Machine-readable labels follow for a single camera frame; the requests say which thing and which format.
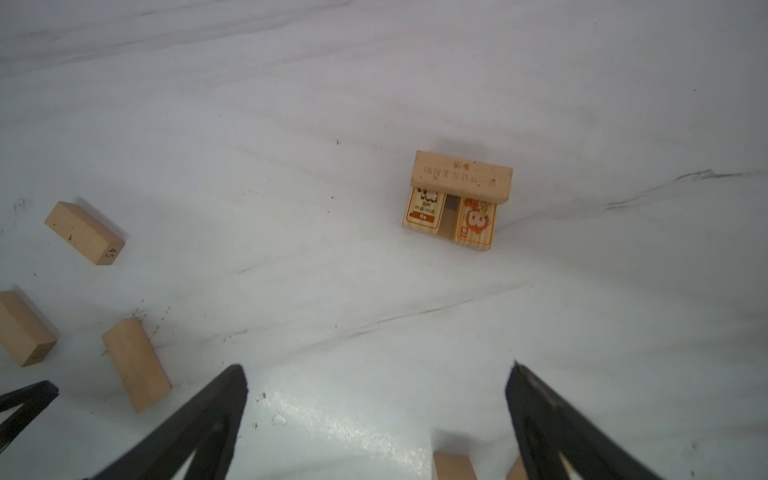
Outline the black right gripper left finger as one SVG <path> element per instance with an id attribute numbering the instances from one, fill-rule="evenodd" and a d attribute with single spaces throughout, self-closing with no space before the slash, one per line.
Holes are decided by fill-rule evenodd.
<path id="1" fill-rule="evenodd" d="M 234 457 L 248 387 L 228 366 L 162 425 L 95 475 L 97 479 L 224 479 Z"/>

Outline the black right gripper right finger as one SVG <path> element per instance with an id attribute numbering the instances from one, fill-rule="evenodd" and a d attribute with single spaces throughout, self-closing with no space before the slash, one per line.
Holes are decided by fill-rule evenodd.
<path id="1" fill-rule="evenodd" d="M 526 475 L 569 479 L 656 479 L 658 475 L 599 430 L 523 364 L 515 363 L 505 387 Z"/>

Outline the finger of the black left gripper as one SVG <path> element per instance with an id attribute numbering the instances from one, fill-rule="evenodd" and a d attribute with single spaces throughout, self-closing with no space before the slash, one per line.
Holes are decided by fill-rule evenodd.
<path id="1" fill-rule="evenodd" d="M 11 414 L 1 422 L 1 451 L 59 395 L 59 388 L 50 381 L 40 381 L 1 395 L 1 412 Z"/>

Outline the wood arch block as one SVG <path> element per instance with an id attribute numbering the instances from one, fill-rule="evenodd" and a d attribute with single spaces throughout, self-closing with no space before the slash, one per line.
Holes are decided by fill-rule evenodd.
<path id="1" fill-rule="evenodd" d="M 528 480 L 522 457 L 518 457 L 509 470 L 506 480 Z"/>
<path id="2" fill-rule="evenodd" d="M 467 456 L 435 452 L 433 467 L 434 480 L 477 480 L 472 462 Z"/>

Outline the printed monkey wood block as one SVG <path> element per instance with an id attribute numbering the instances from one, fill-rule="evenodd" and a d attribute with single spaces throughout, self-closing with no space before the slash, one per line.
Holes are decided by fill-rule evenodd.
<path id="1" fill-rule="evenodd" d="M 470 198 L 460 198 L 454 242 L 478 251 L 493 244 L 497 205 Z"/>

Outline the engraved long wood block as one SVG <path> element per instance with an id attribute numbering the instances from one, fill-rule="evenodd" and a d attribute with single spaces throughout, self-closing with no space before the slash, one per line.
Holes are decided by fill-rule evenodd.
<path id="1" fill-rule="evenodd" d="M 509 200 L 512 178 L 512 168 L 419 150 L 410 185 L 501 205 Z"/>

